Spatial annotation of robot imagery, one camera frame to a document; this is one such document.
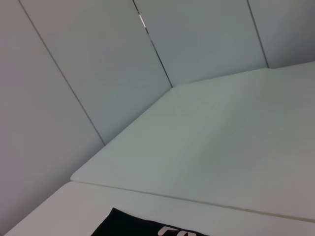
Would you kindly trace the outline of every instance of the black shirt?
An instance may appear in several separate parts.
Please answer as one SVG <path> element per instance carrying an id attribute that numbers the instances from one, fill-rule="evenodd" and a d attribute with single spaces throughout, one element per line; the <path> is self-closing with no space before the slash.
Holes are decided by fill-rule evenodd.
<path id="1" fill-rule="evenodd" d="M 143 220 L 113 208 L 92 236 L 205 236 L 198 232 Z"/>

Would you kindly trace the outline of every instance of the black fabric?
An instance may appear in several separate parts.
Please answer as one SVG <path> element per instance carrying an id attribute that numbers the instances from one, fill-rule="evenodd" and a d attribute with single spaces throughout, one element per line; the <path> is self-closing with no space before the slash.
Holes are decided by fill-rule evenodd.
<path id="1" fill-rule="evenodd" d="M 198 232 L 143 220 L 113 208 L 92 236 L 205 236 Z"/>

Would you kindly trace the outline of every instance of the white logo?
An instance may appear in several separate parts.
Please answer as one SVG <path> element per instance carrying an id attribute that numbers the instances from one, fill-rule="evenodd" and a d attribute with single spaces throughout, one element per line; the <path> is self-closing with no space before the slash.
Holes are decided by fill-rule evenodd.
<path id="1" fill-rule="evenodd" d="M 159 232 L 157 233 L 158 236 L 162 236 L 163 234 L 165 234 L 166 231 L 168 230 L 172 230 L 172 231 L 178 231 L 177 229 L 173 229 L 173 228 L 170 228 L 170 227 L 167 227 L 167 226 L 164 226 L 162 229 L 159 230 Z M 191 232 L 186 232 L 186 231 L 179 231 L 177 236 L 185 236 L 185 234 L 188 233 L 188 236 L 197 236 L 196 234 L 194 233 L 191 233 Z"/>

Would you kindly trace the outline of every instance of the wall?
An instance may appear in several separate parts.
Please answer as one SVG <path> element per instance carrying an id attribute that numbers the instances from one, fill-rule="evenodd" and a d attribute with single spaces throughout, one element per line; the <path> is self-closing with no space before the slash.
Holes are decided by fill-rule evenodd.
<path id="1" fill-rule="evenodd" d="M 132 0 L 21 0 L 107 144 L 170 84 Z"/>
<path id="2" fill-rule="evenodd" d="M 249 0 L 270 68 L 315 61 L 314 0 Z"/>
<path id="3" fill-rule="evenodd" d="M 266 67 L 246 0 L 135 0 L 174 86 Z"/>
<path id="4" fill-rule="evenodd" d="M 16 0 L 0 1 L 0 232 L 104 144 Z"/>

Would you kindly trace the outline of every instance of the white desk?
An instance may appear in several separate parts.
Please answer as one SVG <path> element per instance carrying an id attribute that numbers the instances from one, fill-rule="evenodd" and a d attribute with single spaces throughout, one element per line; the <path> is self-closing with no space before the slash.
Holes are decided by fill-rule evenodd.
<path id="1" fill-rule="evenodd" d="M 212 236 L 314 236 L 315 224 L 71 182 L 5 236 L 89 236 L 115 207 Z"/>
<path id="2" fill-rule="evenodd" d="M 176 87 L 71 180 L 315 219 L 315 62 Z"/>

